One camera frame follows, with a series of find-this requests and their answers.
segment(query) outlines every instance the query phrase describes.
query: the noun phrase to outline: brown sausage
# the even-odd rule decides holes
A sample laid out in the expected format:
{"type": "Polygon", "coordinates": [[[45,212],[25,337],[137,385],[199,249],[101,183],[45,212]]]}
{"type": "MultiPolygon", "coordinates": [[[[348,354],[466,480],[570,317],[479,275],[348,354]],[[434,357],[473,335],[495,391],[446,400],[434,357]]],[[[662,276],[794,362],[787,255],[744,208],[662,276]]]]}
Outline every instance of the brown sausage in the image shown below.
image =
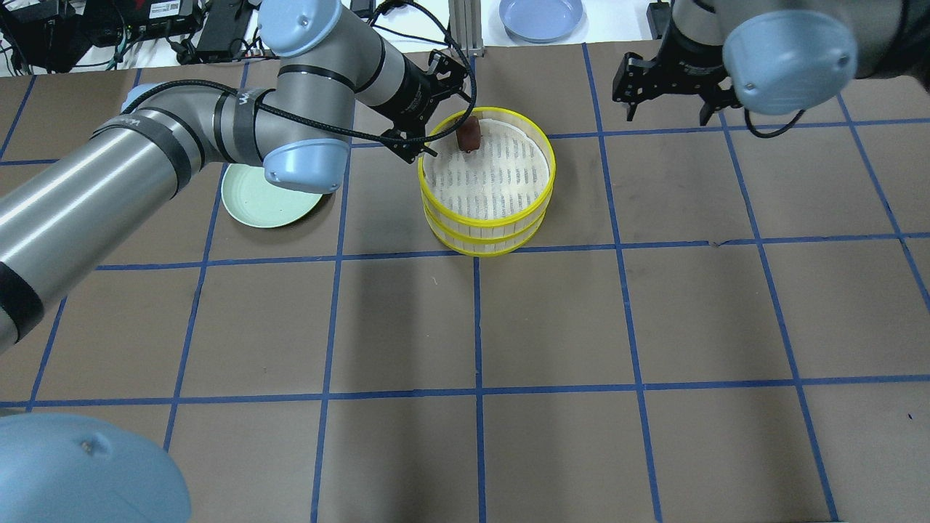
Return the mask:
{"type": "Polygon", "coordinates": [[[466,153],[481,149],[481,125],[478,124],[478,118],[469,116],[462,127],[456,129],[456,140],[458,148],[466,153]]]}

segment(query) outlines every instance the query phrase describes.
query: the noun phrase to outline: black cable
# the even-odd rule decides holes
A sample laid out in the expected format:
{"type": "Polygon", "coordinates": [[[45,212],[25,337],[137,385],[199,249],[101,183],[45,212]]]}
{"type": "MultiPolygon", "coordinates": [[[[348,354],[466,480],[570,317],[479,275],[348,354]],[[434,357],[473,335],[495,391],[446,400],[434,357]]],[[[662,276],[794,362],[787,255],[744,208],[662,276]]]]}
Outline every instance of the black cable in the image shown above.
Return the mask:
{"type": "Polygon", "coordinates": [[[801,117],[804,116],[804,113],[806,113],[806,110],[804,109],[802,109],[801,111],[798,111],[798,114],[796,114],[794,118],[792,118],[791,121],[785,125],[785,127],[782,127],[779,130],[775,130],[772,132],[762,132],[759,129],[757,129],[755,125],[752,124],[752,117],[750,116],[750,110],[743,108],[743,116],[746,120],[746,128],[750,131],[750,133],[752,133],[752,136],[756,138],[766,138],[766,139],[775,138],[776,136],[781,136],[785,134],[786,132],[788,132],[789,130],[791,130],[791,128],[794,127],[794,124],[797,124],[798,120],[800,120],[801,117]]]}
{"type": "Polygon", "coordinates": [[[79,67],[100,67],[100,66],[109,64],[111,61],[113,61],[113,59],[102,61],[100,63],[88,63],[85,65],[75,65],[72,69],[77,69],[79,67]]]}
{"type": "Polygon", "coordinates": [[[264,57],[264,60],[278,59],[278,55],[274,54],[274,51],[270,47],[265,48],[265,41],[261,39],[261,36],[259,36],[259,39],[256,41],[259,43],[259,51],[261,52],[261,56],[264,57]]]}
{"type": "Polygon", "coordinates": [[[110,0],[110,5],[113,6],[113,10],[116,11],[116,15],[119,17],[120,23],[123,24],[123,28],[120,33],[120,42],[113,46],[113,58],[110,59],[107,65],[107,71],[115,70],[116,66],[123,61],[123,55],[125,55],[128,50],[129,45],[129,26],[126,24],[126,17],[123,16],[123,11],[119,10],[119,6],[116,4],[115,0],[110,0]]]}
{"type": "Polygon", "coordinates": [[[259,28],[258,28],[258,27],[256,27],[256,28],[255,28],[255,31],[252,32],[252,41],[251,41],[251,42],[249,42],[249,41],[247,41],[247,40],[245,40],[244,38],[241,38],[241,37],[240,37],[240,38],[234,38],[234,39],[232,40],[232,42],[230,42],[229,47],[227,48],[227,50],[229,51],[230,55],[233,56],[232,61],[241,61],[241,60],[245,60],[246,58],[249,58],[248,53],[252,52],[252,49],[254,49],[254,48],[256,48],[256,47],[258,46],[258,42],[259,42],[259,28]],[[240,45],[240,50],[239,50],[239,51],[234,51],[234,50],[233,50],[233,45],[234,45],[236,42],[242,42],[242,44],[240,45]]]}
{"type": "Polygon", "coordinates": [[[4,49],[0,49],[0,54],[3,54],[3,60],[7,63],[7,72],[9,73],[9,75],[10,75],[10,76],[16,76],[16,73],[13,73],[13,68],[10,67],[10,64],[9,64],[9,56],[7,55],[7,51],[9,51],[9,50],[12,49],[12,48],[13,48],[13,46],[10,46],[10,47],[4,48],[4,49]]]}
{"type": "MultiPolygon", "coordinates": [[[[0,27],[0,31],[3,32],[4,37],[7,39],[7,41],[8,41],[9,44],[10,44],[10,46],[13,48],[14,55],[16,55],[16,54],[19,54],[19,55],[20,55],[21,67],[25,67],[25,68],[26,68],[26,73],[32,74],[32,73],[33,73],[33,68],[29,65],[29,61],[26,60],[26,54],[25,54],[24,52],[22,52],[22,47],[20,47],[20,45],[16,43],[16,39],[13,38],[13,32],[9,30],[9,26],[7,25],[7,19],[5,19],[5,18],[2,16],[2,14],[0,14],[0,23],[3,24],[3,27],[0,27]]],[[[14,65],[14,69],[15,69],[16,71],[19,71],[19,70],[20,70],[20,68],[15,67],[15,66],[16,66],[15,60],[14,60],[13,65],[14,65]]]]}
{"type": "Polygon", "coordinates": [[[440,42],[439,40],[431,40],[429,38],[424,38],[422,36],[414,36],[413,34],[401,33],[399,31],[395,31],[394,29],[389,29],[387,27],[384,27],[383,25],[376,24],[376,25],[372,25],[372,27],[376,29],[381,29],[382,31],[387,31],[390,34],[396,34],[398,36],[402,36],[403,38],[409,38],[411,40],[420,40],[422,42],[429,42],[430,44],[436,44],[437,46],[445,46],[445,42],[440,42]]]}
{"type": "MultiPolygon", "coordinates": [[[[466,70],[468,71],[468,76],[469,76],[469,79],[470,79],[470,81],[471,81],[470,83],[471,83],[471,89],[472,89],[472,91],[471,91],[471,98],[472,98],[472,99],[471,99],[471,101],[469,102],[468,108],[465,109],[465,112],[462,114],[462,116],[461,116],[461,117],[456,121],[456,123],[453,124],[451,127],[447,128],[446,130],[441,131],[441,132],[439,132],[439,133],[437,133],[437,134],[434,134],[434,135],[432,135],[432,136],[427,136],[427,137],[423,137],[423,138],[406,138],[406,139],[388,138],[388,137],[378,136],[378,135],[374,135],[374,134],[368,134],[368,133],[364,133],[364,132],[359,132],[359,131],[355,131],[355,130],[352,130],[352,129],[346,129],[346,128],[342,128],[342,127],[331,126],[331,125],[325,124],[325,123],[323,123],[323,122],[317,122],[317,121],[315,121],[315,120],[311,120],[310,118],[304,118],[303,116],[300,116],[300,115],[298,115],[298,114],[289,113],[288,111],[284,111],[284,110],[278,109],[277,107],[272,107],[271,105],[268,105],[268,104],[266,104],[266,103],[263,102],[263,101],[258,102],[258,103],[256,104],[257,107],[258,107],[259,109],[261,109],[262,111],[266,112],[266,113],[274,114],[275,116],[279,116],[279,117],[281,117],[281,118],[284,118],[285,120],[289,120],[289,121],[292,121],[292,122],[296,122],[296,123],[302,124],[302,125],[307,126],[307,127],[317,128],[317,129],[320,129],[320,130],[323,130],[323,131],[326,131],[326,132],[331,132],[331,133],[333,133],[333,134],[339,134],[339,135],[343,135],[343,136],[350,136],[350,137],[353,137],[353,138],[358,138],[358,139],[360,139],[360,140],[375,141],[375,142],[378,142],[378,143],[381,143],[381,144],[384,144],[384,145],[411,145],[411,144],[421,144],[421,143],[426,143],[426,142],[428,142],[428,141],[436,141],[436,140],[439,140],[439,139],[441,139],[441,138],[444,138],[444,137],[446,137],[446,136],[448,136],[448,135],[450,135],[450,134],[456,132],[456,130],[457,130],[459,127],[461,127],[462,124],[465,123],[465,120],[467,120],[467,119],[469,118],[469,116],[472,115],[472,111],[474,110],[475,104],[476,104],[476,102],[477,102],[477,100],[478,100],[478,97],[477,97],[477,82],[475,81],[474,71],[472,70],[472,67],[471,67],[471,64],[470,64],[470,62],[469,62],[469,60],[468,60],[468,57],[466,57],[466,56],[465,56],[465,52],[462,51],[461,46],[455,41],[454,38],[452,38],[452,34],[449,33],[449,31],[443,26],[443,24],[442,24],[438,19],[436,19],[436,17],[435,17],[430,11],[428,11],[425,7],[423,7],[423,6],[419,5],[419,4],[414,4],[414,3],[412,3],[412,2],[409,2],[409,0],[404,0],[404,2],[407,3],[407,4],[410,5],[410,6],[413,6],[413,7],[417,8],[420,12],[424,13],[426,16],[428,16],[428,17],[430,18],[430,20],[432,20],[432,21],[436,24],[437,27],[440,28],[440,30],[441,30],[441,31],[443,32],[443,34],[445,35],[446,39],[448,39],[449,43],[451,44],[451,47],[452,47],[452,48],[456,51],[456,53],[458,54],[459,59],[463,62],[464,67],[465,67],[466,70]]],[[[375,14],[374,14],[372,20],[376,20],[377,17],[378,17],[378,15],[379,15],[379,13],[378,13],[378,10],[376,9],[376,12],[375,12],[375,14]]],[[[143,102],[145,102],[146,100],[148,100],[148,99],[151,98],[152,96],[155,96],[156,94],[158,94],[158,93],[160,93],[160,92],[163,92],[163,91],[165,91],[165,90],[168,90],[168,89],[170,89],[170,88],[173,88],[173,87],[180,87],[180,86],[211,87],[211,88],[217,89],[217,90],[219,90],[219,91],[228,93],[228,94],[230,94],[230,95],[232,95],[232,96],[238,96],[238,94],[239,94],[239,91],[237,91],[236,89],[233,89],[232,87],[227,87],[227,86],[224,86],[224,85],[219,84],[219,83],[217,83],[217,82],[210,82],[210,81],[208,81],[208,80],[175,80],[175,81],[171,81],[171,82],[165,82],[164,84],[161,84],[161,85],[159,85],[159,86],[153,87],[152,89],[150,89],[150,90],[148,90],[148,91],[142,93],[138,98],[136,98],[134,101],[132,101],[132,103],[130,103],[130,104],[125,108],[125,110],[122,112],[122,114],[129,114],[129,113],[132,113],[133,111],[136,110],[136,108],[138,108],[140,105],[142,105],[143,102]]]]}

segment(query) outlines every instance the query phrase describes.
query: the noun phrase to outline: blue tape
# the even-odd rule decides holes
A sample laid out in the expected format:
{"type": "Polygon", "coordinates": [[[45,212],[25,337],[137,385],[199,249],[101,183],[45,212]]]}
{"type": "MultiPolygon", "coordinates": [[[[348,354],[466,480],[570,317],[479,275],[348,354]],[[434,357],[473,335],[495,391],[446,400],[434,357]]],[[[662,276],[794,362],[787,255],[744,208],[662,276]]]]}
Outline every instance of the blue tape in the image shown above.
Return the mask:
{"type": "Polygon", "coordinates": [[[320,487],[323,481],[323,450],[326,442],[326,418],[329,413],[329,386],[333,375],[333,347],[336,341],[336,313],[339,309],[339,283],[342,278],[342,250],[345,246],[346,207],[349,205],[349,171],[352,159],[342,175],[342,208],[339,211],[339,239],[336,244],[336,267],[333,274],[333,294],[330,302],[329,334],[326,341],[326,363],[323,373],[323,398],[320,403],[320,424],[316,437],[316,463],[313,467],[313,490],[310,503],[310,521],[316,523],[320,509],[320,487]]]}
{"type": "Polygon", "coordinates": [[[601,245],[566,245],[558,247],[521,247],[516,249],[514,252],[574,252],[581,250],[611,250],[617,248],[617,246],[610,244],[601,244],[601,245]]]}
{"type": "Polygon", "coordinates": [[[908,247],[908,242],[905,240],[905,236],[901,233],[901,227],[897,222],[897,217],[895,212],[891,209],[891,204],[888,202],[888,197],[882,189],[882,184],[878,180],[878,175],[875,174],[875,167],[869,159],[869,153],[866,151],[865,145],[862,143],[862,138],[859,136],[859,131],[856,129],[856,125],[853,123],[853,118],[849,113],[849,109],[846,107],[846,103],[843,100],[842,95],[837,95],[837,101],[840,102],[840,109],[843,110],[843,116],[846,119],[846,123],[849,126],[850,132],[853,133],[853,140],[856,142],[856,147],[859,150],[859,155],[862,157],[862,163],[865,165],[866,170],[869,172],[869,178],[872,182],[872,185],[875,187],[875,193],[878,195],[879,199],[882,201],[882,206],[884,207],[884,212],[888,216],[888,220],[891,222],[891,227],[895,230],[895,235],[898,241],[901,242],[901,249],[904,251],[904,258],[908,262],[910,268],[910,273],[914,277],[914,282],[917,284],[918,290],[921,292],[921,297],[923,298],[923,305],[926,307],[927,311],[930,312],[930,293],[927,292],[927,286],[923,281],[920,270],[917,268],[917,263],[914,260],[913,255],[910,253],[910,248],[908,247]]]}
{"type": "Polygon", "coordinates": [[[475,387],[475,441],[478,448],[478,521],[487,521],[485,495],[485,378],[481,334],[481,259],[472,258],[472,284],[474,286],[474,387],[475,387]]]}
{"type": "MultiPolygon", "coordinates": [[[[184,373],[187,370],[187,358],[191,352],[191,340],[193,339],[193,327],[197,322],[197,312],[200,310],[200,296],[204,290],[204,282],[206,281],[206,268],[207,262],[210,259],[210,248],[213,246],[213,234],[216,231],[217,227],[217,216],[219,215],[219,202],[222,200],[222,194],[220,192],[222,188],[223,176],[226,175],[226,169],[229,166],[223,166],[221,173],[219,174],[219,180],[217,182],[217,190],[213,196],[213,210],[210,212],[210,225],[206,230],[206,242],[204,243],[204,256],[200,261],[200,275],[197,276],[197,287],[193,293],[193,301],[191,303],[191,314],[188,317],[187,330],[184,334],[184,348],[180,354],[180,363],[178,364],[178,377],[175,380],[175,390],[174,398],[177,400],[180,397],[181,387],[184,384],[184,373]]],[[[178,416],[178,403],[175,401],[171,405],[171,412],[168,414],[168,425],[165,429],[165,441],[162,447],[165,449],[165,452],[171,448],[171,437],[174,434],[174,423],[175,419],[178,416]]]]}
{"type": "Polygon", "coordinates": [[[814,462],[817,466],[817,474],[820,477],[820,487],[823,489],[824,500],[827,504],[827,509],[830,511],[830,518],[832,521],[837,521],[839,517],[837,516],[836,503],[833,500],[833,491],[830,488],[830,480],[827,478],[827,469],[824,466],[823,457],[820,454],[820,444],[817,442],[817,432],[814,430],[814,421],[811,418],[810,409],[807,407],[807,396],[804,393],[804,384],[801,381],[801,373],[798,370],[797,361],[794,358],[794,349],[791,346],[791,337],[788,334],[788,327],[785,325],[785,316],[781,310],[781,302],[778,299],[775,280],[772,276],[772,270],[768,263],[768,256],[765,254],[765,246],[763,245],[761,236],[759,235],[759,224],[756,222],[755,212],[752,210],[752,201],[750,199],[749,189],[746,186],[746,180],[743,178],[742,167],[740,166],[739,158],[737,157],[737,149],[733,144],[733,137],[731,136],[730,130],[727,127],[726,116],[723,113],[720,113],[720,121],[724,128],[724,138],[726,139],[727,150],[730,153],[730,160],[733,162],[733,170],[737,175],[739,191],[742,193],[743,200],[746,204],[746,212],[750,218],[752,235],[758,242],[756,247],[759,250],[759,259],[762,262],[763,272],[765,274],[765,282],[768,285],[768,291],[772,298],[772,304],[775,307],[778,329],[781,332],[781,340],[785,345],[785,355],[788,358],[788,365],[791,369],[792,382],[794,384],[795,390],[797,391],[798,403],[801,407],[801,413],[804,416],[804,426],[807,429],[807,438],[810,441],[811,451],[814,454],[814,462]]]}
{"type": "Polygon", "coordinates": [[[39,396],[39,387],[42,386],[42,378],[46,373],[46,366],[48,365],[48,359],[52,354],[52,347],[55,345],[55,338],[58,337],[59,325],[61,325],[61,316],[64,314],[65,304],[68,302],[68,297],[65,297],[59,303],[59,310],[55,313],[55,321],[52,322],[52,330],[48,333],[48,341],[46,342],[46,350],[42,353],[42,361],[39,363],[39,370],[35,373],[35,381],[33,382],[33,390],[29,395],[29,403],[26,404],[26,412],[32,412],[35,407],[36,397],[39,396]]]}
{"type": "Polygon", "coordinates": [[[0,162],[0,167],[17,167],[17,166],[47,166],[58,162],[58,160],[10,160],[0,162]]]}
{"type": "Polygon", "coordinates": [[[98,271],[171,271],[175,269],[194,269],[202,263],[189,261],[183,263],[128,263],[124,265],[99,265],[98,271]]]}
{"type": "Polygon", "coordinates": [[[7,137],[3,140],[3,145],[0,145],[0,159],[3,159],[4,154],[7,153],[7,147],[9,147],[9,142],[13,140],[13,133],[16,131],[16,126],[20,124],[20,118],[22,118],[22,111],[26,108],[26,102],[29,101],[29,96],[33,94],[33,86],[35,85],[36,76],[33,75],[29,79],[29,86],[26,87],[26,93],[22,95],[22,101],[20,102],[20,108],[16,111],[16,116],[13,117],[13,123],[9,126],[9,131],[7,132],[7,137]]]}
{"type": "Polygon", "coordinates": [[[210,267],[231,266],[231,265],[263,265],[275,263],[316,263],[316,262],[334,262],[335,256],[293,256],[286,258],[253,258],[244,260],[211,260],[206,264],[210,267]]]}
{"type": "Polygon", "coordinates": [[[604,171],[604,187],[607,195],[607,207],[610,210],[610,225],[614,233],[614,244],[617,250],[617,266],[620,276],[620,290],[623,294],[623,313],[626,316],[627,336],[630,340],[630,356],[633,365],[633,377],[636,381],[636,402],[639,406],[640,425],[643,430],[643,447],[645,451],[646,471],[649,474],[649,491],[652,495],[653,514],[658,523],[662,523],[662,506],[658,492],[658,479],[656,475],[656,462],[653,457],[652,436],[649,432],[649,415],[645,404],[645,391],[643,388],[643,373],[640,369],[639,352],[636,347],[636,333],[633,328],[632,309],[630,307],[630,289],[627,286],[627,271],[623,261],[622,240],[617,222],[617,210],[614,207],[614,192],[610,182],[610,167],[607,163],[607,148],[605,145],[604,123],[601,118],[601,107],[597,100],[597,86],[594,85],[594,72],[591,69],[591,56],[588,52],[588,45],[581,44],[581,52],[584,55],[585,69],[588,72],[588,83],[591,87],[591,101],[594,104],[594,121],[597,124],[597,132],[601,135],[598,139],[601,147],[601,167],[604,171]]]}
{"type": "MultiPolygon", "coordinates": [[[[875,383],[922,383],[930,382],[930,374],[901,374],[875,376],[839,376],[830,378],[801,378],[804,386],[855,385],[875,383]]],[[[744,380],[722,382],[648,382],[643,383],[646,391],[686,391],[705,389],[752,389],[794,386],[795,380],[744,380]]],[[[482,396],[586,394],[636,392],[635,383],[604,383],[588,385],[539,385],[513,387],[483,387],[482,396]]],[[[388,399],[410,397],[454,397],[476,396],[477,389],[411,389],[405,391],[371,391],[353,393],[329,393],[329,401],[353,401],[362,399],[388,399]]],[[[254,396],[189,396],[189,397],[119,397],[88,399],[37,399],[34,407],[96,407],[114,405],[213,405],[225,403],[278,403],[289,401],[321,401],[322,393],[254,395],[254,396]]],[[[24,408],[30,401],[0,401],[0,408],[24,408]]]]}

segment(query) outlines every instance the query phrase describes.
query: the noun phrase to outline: light green plate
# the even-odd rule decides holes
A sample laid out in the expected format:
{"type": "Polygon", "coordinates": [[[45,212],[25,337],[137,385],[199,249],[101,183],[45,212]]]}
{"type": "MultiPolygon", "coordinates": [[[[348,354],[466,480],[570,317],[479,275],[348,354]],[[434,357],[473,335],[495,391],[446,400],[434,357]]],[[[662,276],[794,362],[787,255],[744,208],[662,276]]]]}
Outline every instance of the light green plate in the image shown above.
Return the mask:
{"type": "Polygon", "coordinates": [[[231,165],[220,189],[230,216],[250,227],[271,229],[299,220],[319,203],[320,194],[288,191],[265,180],[265,169],[231,165]]]}

